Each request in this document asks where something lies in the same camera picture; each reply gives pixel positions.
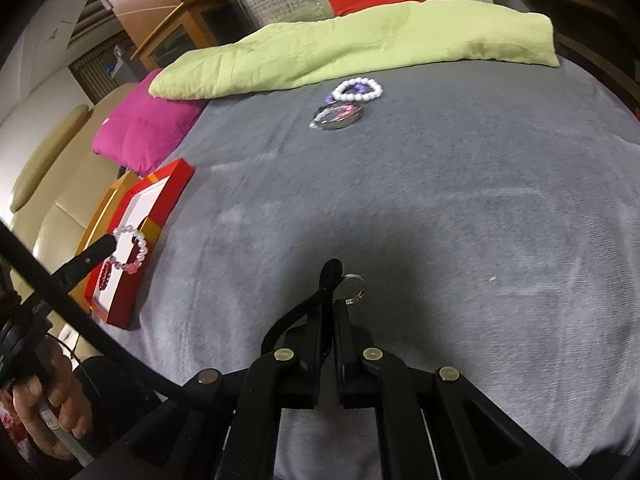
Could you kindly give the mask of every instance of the cream leather sofa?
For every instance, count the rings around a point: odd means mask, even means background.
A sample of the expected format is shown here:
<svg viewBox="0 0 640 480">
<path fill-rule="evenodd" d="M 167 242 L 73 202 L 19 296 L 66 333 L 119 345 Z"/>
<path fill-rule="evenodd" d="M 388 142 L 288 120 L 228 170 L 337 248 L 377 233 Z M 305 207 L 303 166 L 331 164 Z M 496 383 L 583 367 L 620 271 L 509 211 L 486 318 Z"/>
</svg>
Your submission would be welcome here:
<svg viewBox="0 0 640 480">
<path fill-rule="evenodd" d="M 79 105 L 70 111 L 40 143 L 14 184 L 11 229 L 49 272 L 76 254 L 95 209 L 116 180 L 118 165 L 93 154 L 91 142 L 134 86 L 116 88 L 94 108 Z M 27 298 L 31 287 L 15 273 L 12 279 L 18 294 Z M 49 319 L 58 335 L 64 321 L 54 312 Z M 81 360 L 94 353 L 85 341 L 78 341 Z"/>
</svg>

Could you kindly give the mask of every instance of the wall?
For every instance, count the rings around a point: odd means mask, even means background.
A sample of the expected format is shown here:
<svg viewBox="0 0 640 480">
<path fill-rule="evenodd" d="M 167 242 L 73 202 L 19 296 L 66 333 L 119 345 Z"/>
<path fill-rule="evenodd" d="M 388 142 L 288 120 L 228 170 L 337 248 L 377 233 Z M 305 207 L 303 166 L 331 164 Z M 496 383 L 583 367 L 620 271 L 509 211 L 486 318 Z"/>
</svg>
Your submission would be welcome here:
<svg viewBox="0 0 640 480">
<path fill-rule="evenodd" d="M 67 67 L 47 79 L 0 126 L 0 218 L 9 224 L 9 196 L 24 163 L 72 108 L 92 105 Z"/>
<path fill-rule="evenodd" d="M 86 1 L 47 0 L 29 22 L 0 70 L 0 123 L 63 66 L 122 30 L 114 16 L 69 46 Z"/>
</svg>

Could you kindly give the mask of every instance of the jewelry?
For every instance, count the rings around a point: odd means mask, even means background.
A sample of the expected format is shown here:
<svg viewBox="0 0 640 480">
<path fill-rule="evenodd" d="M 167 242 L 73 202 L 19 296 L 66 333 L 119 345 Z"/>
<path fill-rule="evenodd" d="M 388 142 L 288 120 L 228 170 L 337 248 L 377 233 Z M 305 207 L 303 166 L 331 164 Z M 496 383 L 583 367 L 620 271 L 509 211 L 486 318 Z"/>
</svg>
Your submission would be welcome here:
<svg viewBox="0 0 640 480">
<path fill-rule="evenodd" d="M 125 233 L 131 233 L 132 240 L 135 244 L 138 245 L 138 254 L 136 255 L 136 260 L 131 263 L 122 263 L 119 262 L 115 256 L 109 256 L 102 265 L 102 270 L 100 271 L 100 277 L 98 279 L 98 290 L 104 290 L 107 288 L 107 283 L 109 283 L 109 278 L 111 277 L 111 267 L 115 267 L 117 270 L 125 270 L 127 274 L 135 274 L 138 272 L 138 269 L 142 267 L 142 262 L 145 261 L 146 255 L 149 252 L 149 249 L 146 248 L 146 240 L 145 235 L 142 232 L 138 231 L 135 227 L 131 225 L 125 225 L 124 227 L 118 227 L 114 229 L 113 236 L 115 236 L 116 241 L 120 237 L 120 235 Z"/>
<path fill-rule="evenodd" d="M 345 274 L 342 277 L 342 280 L 340 281 L 340 284 L 343 284 L 346 280 L 350 280 L 352 278 L 354 278 L 356 280 L 360 280 L 362 282 L 363 288 L 360 290 L 360 292 L 358 294 L 356 294 L 352 298 L 347 298 L 347 299 L 343 300 L 344 304 L 347 304 L 347 305 L 352 305 L 354 303 L 357 303 L 364 296 L 364 278 L 362 276 L 360 276 L 359 274 Z"/>
<path fill-rule="evenodd" d="M 309 127 L 312 130 L 339 130 L 362 117 L 362 108 L 356 103 L 333 102 L 316 110 Z"/>
<path fill-rule="evenodd" d="M 354 88 L 356 89 L 356 92 L 358 94 L 366 94 L 367 93 L 367 87 L 365 85 L 363 85 L 362 83 L 356 83 L 354 85 Z M 327 97 L 324 98 L 324 102 L 328 105 L 332 105 L 335 103 L 335 99 L 334 99 L 334 93 L 331 92 Z"/>
<path fill-rule="evenodd" d="M 364 88 L 364 85 L 368 85 L 371 88 L 371 92 L 361 93 L 360 91 Z M 356 87 L 358 90 L 357 94 L 346 94 L 344 91 L 348 88 Z M 383 89 L 379 83 L 376 82 L 375 79 L 371 79 L 368 77 L 355 77 L 353 79 L 347 79 L 340 83 L 333 92 L 331 92 L 331 96 L 336 101 L 371 101 L 373 99 L 377 99 L 382 95 Z"/>
</svg>

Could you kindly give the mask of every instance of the white pearl bracelet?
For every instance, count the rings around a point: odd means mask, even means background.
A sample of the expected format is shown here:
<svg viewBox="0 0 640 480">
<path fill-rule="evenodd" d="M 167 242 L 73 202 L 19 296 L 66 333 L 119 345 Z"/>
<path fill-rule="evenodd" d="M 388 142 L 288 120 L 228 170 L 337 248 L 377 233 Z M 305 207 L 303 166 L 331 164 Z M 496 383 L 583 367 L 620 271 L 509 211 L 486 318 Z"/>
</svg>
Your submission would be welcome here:
<svg viewBox="0 0 640 480">
<path fill-rule="evenodd" d="M 357 85 L 358 83 L 369 85 L 371 87 L 371 92 L 367 92 L 366 94 L 344 93 L 347 88 Z M 382 95 L 382 92 L 382 86 L 380 86 L 375 79 L 370 79 L 368 77 L 355 77 L 353 79 L 347 79 L 347 81 L 343 81 L 342 83 L 340 83 L 332 92 L 332 96 L 336 101 L 342 101 L 343 103 L 349 101 L 371 101 L 380 97 Z"/>
<path fill-rule="evenodd" d="M 136 255 L 136 261 L 130 264 L 122 263 L 116 260 L 115 256 L 109 256 L 107 261 L 113 265 L 118 270 L 126 270 L 129 274 L 133 274 L 138 271 L 138 269 L 142 266 L 142 262 L 145 261 L 145 257 L 149 252 L 149 249 L 146 248 L 146 240 L 145 235 L 142 232 L 138 231 L 135 227 L 131 225 L 125 225 L 124 227 L 118 227 L 113 230 L 113 236 L 115 236 L 116 240 L 120 237 L 120 235 L 125 233 L 131 233 L 131 236 L 135 239 L 138 244 L 138 254 Z"/>
</svg>

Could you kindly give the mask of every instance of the metal rivet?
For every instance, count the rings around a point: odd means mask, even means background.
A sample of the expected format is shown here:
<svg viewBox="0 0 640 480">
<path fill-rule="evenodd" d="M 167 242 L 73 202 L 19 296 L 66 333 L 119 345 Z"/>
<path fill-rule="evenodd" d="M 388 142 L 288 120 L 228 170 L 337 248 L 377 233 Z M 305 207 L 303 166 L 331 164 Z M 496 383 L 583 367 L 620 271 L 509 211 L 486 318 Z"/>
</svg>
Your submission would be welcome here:
<svg viewBox="0 0 640 480">
<path fill-rule="evenodd" d="M 383 353 L 380 348 L 367 348 L 362 355 L 367 361 L 377 361 L 382 359 Z"/>
<path fill-rule="evenodd" d="M 438 373 L 440 375 L 440 378 L 446 383 L 457 381 L 460 377 L 460 372 L 457 371 L 453 366 L 443 366 Z"/>
<path fill-rule="evenodd" d="M 289 361 L 293 359 L 293 350 L 290 348 L 278 348 L 274 353 L 273 357 L 275 357 L 276 361 Z"/>
<path fill-rule="evenodd" d="M 217 370 L 206 368 L 198 374 L 198 382 L 200 384 L 212 384 L 215 383 L 219 377 L 220 374 Z"/>
</svg>

